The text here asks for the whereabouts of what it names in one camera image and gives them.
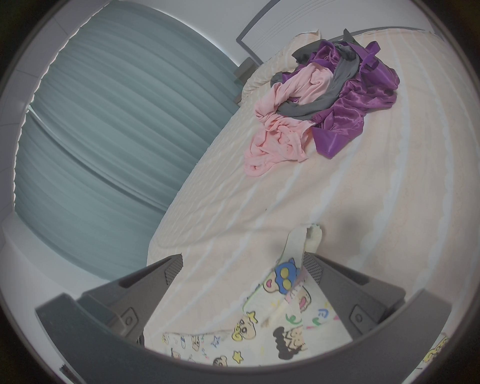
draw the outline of teal curtain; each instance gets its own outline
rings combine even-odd
[[[238,109],[235,69],[177,20],[110,3],[60,51],[29,107],[20,218],[97,276],[145,266],[165,211]]]

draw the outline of green curtain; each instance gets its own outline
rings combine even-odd
[[[20,218],[102,278],[145,266],[168,206],[238,109],[236,68],[177,20],[110,3],[60,51],[29,107]]]

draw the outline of mattress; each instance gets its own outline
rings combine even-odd
[[[458,325],[480,273],[478,96],[453,50],[431,33],[355,38],[378,41],[377,56],[397,71],[396,103],[367,114],[363,134],[333,159],[310,141],[307,160],[252,178],[243,153],[269,84],[250,92],[150,242],[149,264],[181,253],[184,267],[145,328],[147,348],[160,349],[166,331],[233,329],[288,233],[309,223],[323,230],[318,254],[403,287],[407,300],[427,287],[453,303],[444,333]]]

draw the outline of white headboard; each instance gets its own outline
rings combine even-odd
[[[271,0],[250,21],[237,42],[261,64],[294,36],[320,30],[331,39],[383,27],[432,31],[427,17],[411,0]]]

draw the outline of striped bed sheet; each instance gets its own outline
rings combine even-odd
[[[162,332],[232,329],[296,226],[317,223],[318,254],[399,285],[427,287],[453,304],[449,335],[480,273],[480,108],[453,50],[422,31],[385,29],[378,57],[400,77],[389,110],[369,113],[364,132],[328,160],[309,159],[246,177],[243,152],[259,122],[259,86],[185,181],[149,247],[148,263],[182,253],[177,275],[145,328],[156,350]]]

